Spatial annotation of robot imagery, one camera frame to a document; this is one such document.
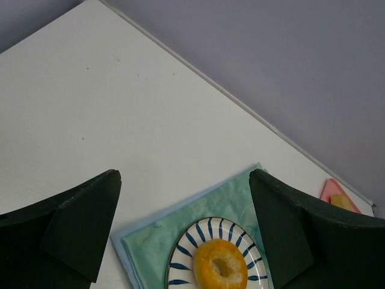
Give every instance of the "gray wall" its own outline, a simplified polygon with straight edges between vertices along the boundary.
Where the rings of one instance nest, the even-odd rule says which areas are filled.
[[[52,22],[81,0],[0,0],[0,53]]]
[[[385,205],[385,1],[107,2]]]

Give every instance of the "donut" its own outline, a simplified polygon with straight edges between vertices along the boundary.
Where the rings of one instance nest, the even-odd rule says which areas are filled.
[[[193,258],[201,289],[245,289],[247,266],[242,253],[229,241],[213,239],[200,245]]]

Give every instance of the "small pink tray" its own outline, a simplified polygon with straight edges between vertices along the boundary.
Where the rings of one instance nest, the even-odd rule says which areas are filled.
[[[353,201],[350,199],[350,197],[345,193],[345,191],[338,184],[338,182],[335,179],[328,179],[325,182],[324,189],[322,190],[321,196],[319,198],[321,200],[327,202],[327,203],[330,203],[331,196],[334,196],[335,194],[342,194],[342,195],[346,196],[349,199],[349,202],[351,204],[353,211],[361,214],[361,211],[353,203]]]

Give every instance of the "yellow food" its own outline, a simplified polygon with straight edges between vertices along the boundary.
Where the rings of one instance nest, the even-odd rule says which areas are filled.
[[[247,266],[231,242],[214,239],[198,247],[194,274],[201,289],[245,289]]]
[[[342,194],[335,194],[335,195],[331,196],[330,203],[334,206],[343,208],[345,210],[353,211],[353,208],[350,204],[349,199]]]

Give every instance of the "blue striped plate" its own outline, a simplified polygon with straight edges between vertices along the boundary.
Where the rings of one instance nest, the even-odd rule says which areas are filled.
[[[201,244],[212,239],[230,241],[241,251],[248,268],[247,289],[269,288],[265,265],[250,236],[230,220],[210,217],[193,223],[175,244],[168,263],[168,289],[199,289],[193,272],[193,256]]]

